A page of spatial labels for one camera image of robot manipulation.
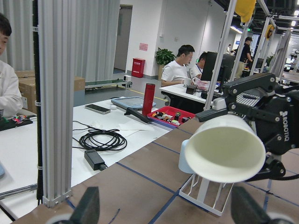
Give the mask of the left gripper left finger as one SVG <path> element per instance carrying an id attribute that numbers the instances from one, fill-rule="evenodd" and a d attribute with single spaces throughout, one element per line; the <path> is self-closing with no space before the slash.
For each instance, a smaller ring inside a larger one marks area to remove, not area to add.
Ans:
<path id="1" fill-rule="evenodd" d="M 72 224 L 97 224 L 99 217 L 99 187 L 88 187 L 70 217 L 70 222 Z"/>

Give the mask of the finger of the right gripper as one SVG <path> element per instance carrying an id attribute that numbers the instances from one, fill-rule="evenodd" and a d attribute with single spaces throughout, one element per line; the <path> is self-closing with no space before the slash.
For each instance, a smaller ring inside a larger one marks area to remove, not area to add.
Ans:
<path id="1" fill-rule="evenodd" d="M 224 97 L 215 98 L 212 103 L 212 108 L 195 114 L 195 118 L 199 122 L 205 122 L 210 119 L 226 115 L 228 113 L 226 100 Z"/>

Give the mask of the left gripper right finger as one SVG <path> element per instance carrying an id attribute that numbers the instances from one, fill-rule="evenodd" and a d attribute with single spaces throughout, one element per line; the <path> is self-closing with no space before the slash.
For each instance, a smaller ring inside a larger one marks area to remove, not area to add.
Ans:
<path id="1" fill-rule="evenodd" d="M 270 217 L 243 187 L 234 186 L 231 217 L 235 224 L 268 224 Z"/>

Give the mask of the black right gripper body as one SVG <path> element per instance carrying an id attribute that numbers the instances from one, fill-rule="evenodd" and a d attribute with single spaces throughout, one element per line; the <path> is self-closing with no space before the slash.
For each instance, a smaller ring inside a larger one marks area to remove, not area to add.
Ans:
<path id="1" fill-rule="evenodd" d="M 269 96 L 262 96 L 254 106 L 237 102 L 237 96 L 255 88 L 262 88 Z M 275 158 L 299 146 L 299 87 L 283 88 L 272 73 L 260 73 L 228 82 L 223 86 L 227 111 L 245 115 L 255 122 L 256 133 L 270 155 L 262 169 L 250 181 L 272 179 L 294 180 L 298 175 L 286 176 L 282 162 Z"/>

